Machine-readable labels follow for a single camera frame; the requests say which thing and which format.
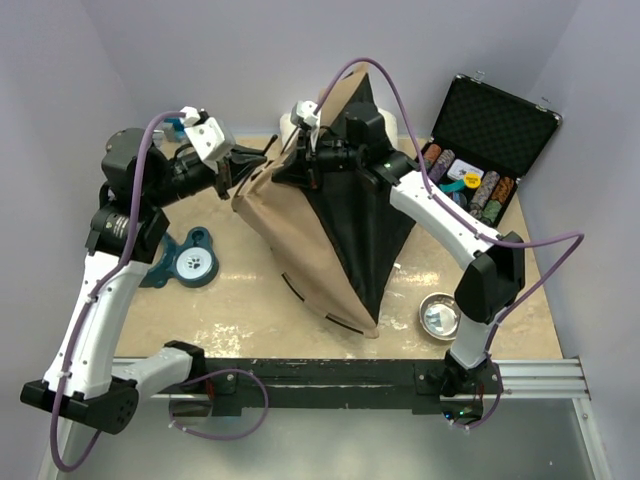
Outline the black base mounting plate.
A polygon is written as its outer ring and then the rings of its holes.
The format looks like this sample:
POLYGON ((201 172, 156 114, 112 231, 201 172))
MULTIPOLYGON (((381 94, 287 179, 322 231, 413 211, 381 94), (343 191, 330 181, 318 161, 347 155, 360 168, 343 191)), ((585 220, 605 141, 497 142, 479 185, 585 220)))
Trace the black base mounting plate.
POLYGON ((406 410, 437 415, 456 400, 473 404, 502 391, 485 366, 456 384, 446 362, 434 359, 208 358, 215 376, 163 390, 180 399, 211 400, 215 416, 245 408, 406 410))

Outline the black tent pole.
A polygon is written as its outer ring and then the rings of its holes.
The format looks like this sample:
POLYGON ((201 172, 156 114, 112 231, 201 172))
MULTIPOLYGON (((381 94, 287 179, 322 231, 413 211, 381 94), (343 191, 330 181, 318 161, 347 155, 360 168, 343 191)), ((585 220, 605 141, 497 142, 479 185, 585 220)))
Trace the black tent pole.
POLYGON ((267 154, 268 151, 271 149, 271 147, 273 146, 273 144, 278 140, 279 135, 278 134, 273 134, 270 139, 268 140, 267 144, 265 145, 264 149, 263 149, 263 154, 267 154))

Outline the yellow dealer button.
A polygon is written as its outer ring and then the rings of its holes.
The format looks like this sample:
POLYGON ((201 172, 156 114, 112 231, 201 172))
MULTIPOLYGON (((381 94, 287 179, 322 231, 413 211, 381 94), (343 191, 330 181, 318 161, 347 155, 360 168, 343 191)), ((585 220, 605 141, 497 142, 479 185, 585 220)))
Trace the yellow dealer button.
POLYGON ((475 172, 468 172, 463 177, 463 183, 465 187, 469 189, 475 190, 479 188, 481 185, 481 182, 482 182, 482 176, 475 172))

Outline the white card deck box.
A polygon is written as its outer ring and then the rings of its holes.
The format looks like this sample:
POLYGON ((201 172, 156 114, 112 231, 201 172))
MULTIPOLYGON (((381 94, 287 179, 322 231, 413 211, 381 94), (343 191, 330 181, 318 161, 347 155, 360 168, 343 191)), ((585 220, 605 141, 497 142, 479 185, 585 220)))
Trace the white card deck box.
POLYGON ((447 171, 447 177, 450 180, 458 181, 458 180, 463 180, 464 177, 469 173, 476 174, 477 176, 482 178, 485 174, 485 171, 478 168, 477 166, 474 166, 468 162, 465 162, 462 159, 457 158, 452 162, 451 166, 449 167, 447 171))

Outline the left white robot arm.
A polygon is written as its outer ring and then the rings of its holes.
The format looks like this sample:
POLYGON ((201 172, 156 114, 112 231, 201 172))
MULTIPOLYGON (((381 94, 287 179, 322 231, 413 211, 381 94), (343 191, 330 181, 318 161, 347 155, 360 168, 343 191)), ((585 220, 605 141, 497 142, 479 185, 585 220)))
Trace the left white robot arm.
POLYGON ((68 330, 43 377, 24 384, 22 403, 108 434, 120 433, 138 404, 173 386, 200 390, 207 380, 202 348, 182 341, 127 368, 112 368, 114 353, 136 290, 152 266, 169 227, 165 207, 205 189, 226 200, 229 190, 267 160, 265 149, 232 144, 207 165, 195 144, 172 158, 146 150, 139 216, 130 222, 141 128, 120 130, 106 143, 106 181, 86 241, 84 277, 68 330))

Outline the tan black pet tent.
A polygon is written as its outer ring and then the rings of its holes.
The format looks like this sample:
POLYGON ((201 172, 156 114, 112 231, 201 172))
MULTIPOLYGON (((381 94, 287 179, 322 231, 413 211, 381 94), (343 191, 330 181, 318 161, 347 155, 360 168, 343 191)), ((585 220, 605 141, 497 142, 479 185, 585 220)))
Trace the tan black pet tent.
POLYGON ((367 338, 379 335, 382 298, 415 222, 388 204, 391 188, 418 170, 395 149, 369 73, 354 69, 321 107, 313 151, 319 190, 274 183, 299 132, 275 160, 244 180, 232 208, 269 246, 288 288, 318 316, 367 338))

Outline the steel pet bowl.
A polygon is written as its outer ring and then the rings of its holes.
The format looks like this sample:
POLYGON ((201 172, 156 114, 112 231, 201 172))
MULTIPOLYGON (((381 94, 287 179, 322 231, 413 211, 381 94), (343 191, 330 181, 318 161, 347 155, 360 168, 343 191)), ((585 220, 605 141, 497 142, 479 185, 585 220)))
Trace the steel pet bowl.
POLYGON ((432 293, 426 296, 419 308, 419 322, 433 338, 453 341, 461 319, 461 310, 452 295, 432 293))

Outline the black poker chip case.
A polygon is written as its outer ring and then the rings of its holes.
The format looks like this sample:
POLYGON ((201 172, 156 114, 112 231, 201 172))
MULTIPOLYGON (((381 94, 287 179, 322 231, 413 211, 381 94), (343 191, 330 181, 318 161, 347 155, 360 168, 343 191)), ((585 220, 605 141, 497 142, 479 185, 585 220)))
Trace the black poker chip case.
POLYGON ((421 148, 429 177, 437 187, 459 158, 497 180, 482 192, 466 188, 461 207, 487 226, 502 220, 521 180, 562 123, 562 116, 540 104, 470 76, 452 80, 427 143, 421 148))

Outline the teal ribbon tag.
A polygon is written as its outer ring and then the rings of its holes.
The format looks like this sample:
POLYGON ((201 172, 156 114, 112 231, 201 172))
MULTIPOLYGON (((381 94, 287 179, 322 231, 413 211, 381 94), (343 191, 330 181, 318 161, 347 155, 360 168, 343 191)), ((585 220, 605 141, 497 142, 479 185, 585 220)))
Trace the teal ribbon tag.
POLYGON ((440 184, 439 189, 445 194, 463 191, 466 188, 463 180, 457 180, 449 184, 440 184))

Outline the teal pet bowl holder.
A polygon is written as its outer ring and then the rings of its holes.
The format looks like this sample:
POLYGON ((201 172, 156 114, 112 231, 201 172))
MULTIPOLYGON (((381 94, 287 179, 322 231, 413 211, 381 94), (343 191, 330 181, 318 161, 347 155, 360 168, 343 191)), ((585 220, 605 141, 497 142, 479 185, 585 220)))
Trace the teal pet bowl holder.
POLYGON ((192 228, 181 244, 165 233, 160 246, 160 259, 148 270, 140 288, 160 289, 171 279, 186 288, 199 288, 213 281, 219 272, 213 239, 205 227, 192 228))

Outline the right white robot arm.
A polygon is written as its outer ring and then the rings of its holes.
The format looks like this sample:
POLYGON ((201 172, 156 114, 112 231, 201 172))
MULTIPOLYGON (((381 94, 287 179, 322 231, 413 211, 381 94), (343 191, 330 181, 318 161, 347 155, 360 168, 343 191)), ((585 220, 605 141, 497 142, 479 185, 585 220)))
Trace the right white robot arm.
POLYGON ((472 269, 489 261, 488 253, 500 245, 498 232, 482 223, 472 222, 470 217, 448 199, 444 193, 424 185, 420 171, 408 173, 391 188, 388 204, 408 215, 426 230, 440 245, 446 248, 464 270, 464 276, 455 292, 461 308, 457 336, 450 349, 453 362, 445 369, 448 386, 459 393, 469 392, 481 380, 480 365, 488 360, 487 350, 499 318, 507 312, 502 300, 492 313, 479 314, 473 319, 472 309, 480 305, 475 299, 469 306, 462 301, 467 286, 480 290, 480 282, 471 278, 472 269))

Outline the white pillow cushion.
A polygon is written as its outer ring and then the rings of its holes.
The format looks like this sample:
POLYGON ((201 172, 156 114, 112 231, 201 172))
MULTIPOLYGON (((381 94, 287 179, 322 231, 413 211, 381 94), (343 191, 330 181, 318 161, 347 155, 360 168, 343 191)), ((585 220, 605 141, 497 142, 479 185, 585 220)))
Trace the white pillow cushion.
MULTIPOLYGON (((383 116, 385 120, 385 131, 391 142, 391 145, 397 149, 399 147, 398 141, 398 125, 396 117, 389 111, 378 107, 378 112, 383 116)), ((280 138, 282 140, 281 151, 284 152, 291 144, 291 135, 295 135, 295 125, 290 120, 290 114, 285 113, 280 117, 280 138)))

